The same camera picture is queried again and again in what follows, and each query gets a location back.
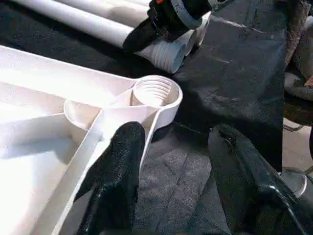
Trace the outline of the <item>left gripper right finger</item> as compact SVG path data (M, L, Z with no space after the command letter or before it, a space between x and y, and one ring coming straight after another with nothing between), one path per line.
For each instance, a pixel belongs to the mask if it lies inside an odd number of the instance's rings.
M249 235L311 235L313 215L237 129L219 124L208 152L227 225Z

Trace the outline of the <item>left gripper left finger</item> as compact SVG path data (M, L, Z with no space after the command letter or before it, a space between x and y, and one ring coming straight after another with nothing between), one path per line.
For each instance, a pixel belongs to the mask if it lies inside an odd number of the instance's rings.
M116 130L76 193L79 199L91 192L78 235L132 230L144 145L145 131L139 122L127 122Z

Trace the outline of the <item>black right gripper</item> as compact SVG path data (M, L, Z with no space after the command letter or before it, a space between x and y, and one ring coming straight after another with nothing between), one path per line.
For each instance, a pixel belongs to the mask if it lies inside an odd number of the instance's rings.
M202 17L219 11L230 4L229 0L152 0L149 2L149 19L145 19L127 36L123 50L135 53L162 37L171 42L202 24Z

